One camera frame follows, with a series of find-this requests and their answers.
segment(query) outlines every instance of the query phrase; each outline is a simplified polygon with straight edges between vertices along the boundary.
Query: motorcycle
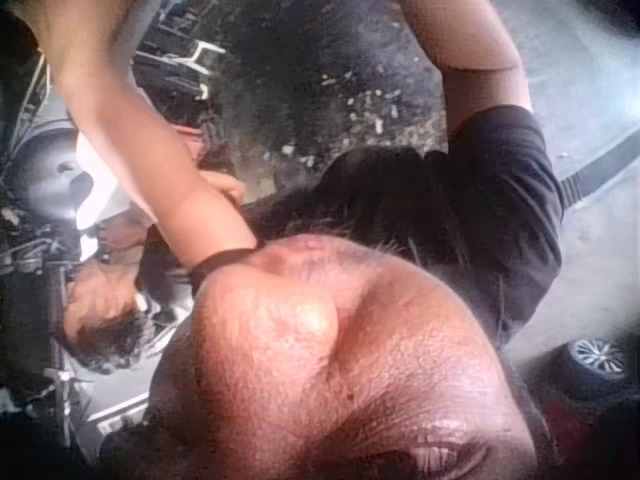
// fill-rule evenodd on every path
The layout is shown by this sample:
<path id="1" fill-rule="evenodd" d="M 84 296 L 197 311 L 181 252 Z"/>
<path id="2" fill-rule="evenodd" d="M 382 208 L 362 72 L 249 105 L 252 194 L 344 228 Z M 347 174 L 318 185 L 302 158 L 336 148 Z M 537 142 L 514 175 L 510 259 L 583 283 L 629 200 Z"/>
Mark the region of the motorcycle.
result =
<path id="1" fill-rule="evenodd" d="M 151 13 L 130 81 L 194 156 L 206 155 L 217 128 L 210 108 L 216 65 L 226 52 L 193 38 L 203 12 L 185 2 L 165 1 Z M 35 54 L 29 65 L 19 106 L 5 108 L 14 114 L 5 115 L 10 134 L 0 158 L 4 383 L 18 407 L 93 462 L 109 433 L 141 421 L 162 351 L 190 312 L 183 308 L 178 322 L 156 329 L 135 368 L 107 376 L 84 368 L 58 341 L 73 272 L 89 258 L 109 261 L 100 229 L 131 200 L 75 128 L 46 58 Z"/>

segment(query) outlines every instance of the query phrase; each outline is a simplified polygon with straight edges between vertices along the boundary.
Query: eye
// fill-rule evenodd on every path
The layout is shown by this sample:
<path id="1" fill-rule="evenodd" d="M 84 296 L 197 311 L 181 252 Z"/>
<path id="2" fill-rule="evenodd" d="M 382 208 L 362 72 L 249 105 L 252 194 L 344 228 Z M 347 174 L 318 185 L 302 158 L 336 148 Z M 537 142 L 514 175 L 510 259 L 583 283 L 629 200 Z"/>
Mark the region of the eye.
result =
<path id="1" fill-rule="evenodd" d="M 450 471 L 457 465 L 458 453 L 448 447 L 423 447 L 411 450 L 418 469 L 429 478 Z"/>
<path id="2" fill-rule="evenodd" d="M 440 445 L 409 450 L 422 474 L 429 479 L 453 480 L 469 473 L 485 458 L 487 450 L 477 446 Z"/>

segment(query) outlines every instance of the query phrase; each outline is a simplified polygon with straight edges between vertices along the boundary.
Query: concrete ground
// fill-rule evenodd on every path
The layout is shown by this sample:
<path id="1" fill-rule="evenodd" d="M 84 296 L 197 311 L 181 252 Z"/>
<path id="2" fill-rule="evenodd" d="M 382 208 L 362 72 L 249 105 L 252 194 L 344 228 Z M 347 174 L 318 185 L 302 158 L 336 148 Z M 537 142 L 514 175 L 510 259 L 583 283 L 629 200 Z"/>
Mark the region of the concrete ground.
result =
<path id="1" fill-rule="evenodd" d="M 640 162 L 566 213 L 562 246 L 560 277 L 507 347 L 530 383 L 566 342 L 640 334 Z"/>

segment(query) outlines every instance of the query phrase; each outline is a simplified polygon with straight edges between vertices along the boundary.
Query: wrinkled skin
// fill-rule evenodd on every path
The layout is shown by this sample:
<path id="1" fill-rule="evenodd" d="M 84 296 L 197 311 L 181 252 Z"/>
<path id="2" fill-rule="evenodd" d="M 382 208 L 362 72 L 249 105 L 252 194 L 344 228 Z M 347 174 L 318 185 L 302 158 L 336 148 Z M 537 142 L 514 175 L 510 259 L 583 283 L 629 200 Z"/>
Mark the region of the wrinkled skin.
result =
<path id="1" fill-rule="evenodd" d="M 211 274 L 196 305 L 154 379 L 149 437 L 119 460 L 134 478 L 339 478 L 320 472 L 393 452 L 434 478 L 535 467 L 478 322 L 409 263 L 292 237 Z"/>

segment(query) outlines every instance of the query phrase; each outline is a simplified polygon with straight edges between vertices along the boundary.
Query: black t-shirt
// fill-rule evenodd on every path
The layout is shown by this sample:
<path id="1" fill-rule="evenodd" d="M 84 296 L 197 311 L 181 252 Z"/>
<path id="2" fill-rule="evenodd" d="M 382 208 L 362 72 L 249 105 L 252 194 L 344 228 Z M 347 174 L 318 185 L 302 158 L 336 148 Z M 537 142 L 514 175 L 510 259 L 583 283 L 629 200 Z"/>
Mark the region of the black t-shirt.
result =
<path id="1" fill-rule="evenodd" d="M 468 303 L 496 346 L 532 317 L 561 266 L 560 187 L 539 126 L 515 106 L 474 115 L 449 154 L 353 150 L 316 184 L 244 213 L 262 241 L 328 233 L 414 262 Z M 157 279 L 166 259 L 145 257 L 142 280 Z"/>

